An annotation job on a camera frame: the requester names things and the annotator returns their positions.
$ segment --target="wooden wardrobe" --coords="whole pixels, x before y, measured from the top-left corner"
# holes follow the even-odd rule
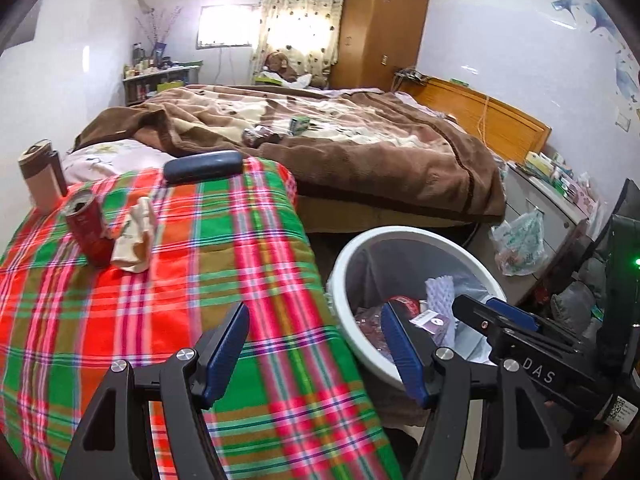
[[[429,0],[344,0],[331,88],[388,91],[394,72],[415,66]]]

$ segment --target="brown blanket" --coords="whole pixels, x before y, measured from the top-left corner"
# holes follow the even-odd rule
[[[286,132],[300,115],[311,118],[301,136],[257,149],[241,143],[245,128]],[[74,149],[129,138],[173,156],[235,149],[276,160],[305,196],[461,221],[497,222],[504,215],[498,169],[482,142],[392,94],[329,99],[192,85],[132,108],[108,108]]]

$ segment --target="trash can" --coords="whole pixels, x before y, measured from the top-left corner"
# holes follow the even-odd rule
[[[506,300],[498,282],[470,253],[413,227],[386,226],[360,234],[340,252],[329,276],[330,306],[348,345],[369,370],[396,388],[404,389],[398,369],[369,342],[353,314],[392,296],[421,300],[426,296],[424,282],[443,275],[453,277],[456,296]]]

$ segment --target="blue gripper pad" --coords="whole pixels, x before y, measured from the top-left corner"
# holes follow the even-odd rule
[[[388,303],[382,306],[380,321],[382,333],[385,336],[389,350],[391,350],[391,355],[394,358],[396,368],[398,368],[404,389],[409,397],[424,408],[429,400],[429,394],[424,386],[422,362]]]
[[[540,328],[531,314],[528,314],[527,312],[524,312],[524,310],[520,310],[515,306],[511,306],[509,303],[505,303],[498,298],[491,298],[486,302],[486,306],[491,307],[498,314],[502,314],[504,317],[526,330],[537,332]]]
[[[202,402],[207,409],[225,395],[248,333],[249,309],[243,304],[207,365],[207,387],[202,394]]]

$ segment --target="plaid blanket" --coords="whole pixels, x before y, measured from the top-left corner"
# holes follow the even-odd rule
[[[161,171],[146,170],[83,186],[116,229],[129,206],[151,197],[158,236],[140,274],[86,265],[57,214],[29,215],[9,244],[0,262],[0,428],[35,478],[59,475],[113,360],[161,362],[240,300],[251,311],[249,336],[225,397],[205,416],[228,476],[400,478],[326,307],[287,170],[249,158],[228,180],[166,188]],[[159,470],[174,478],[162,411],[151,408]]]

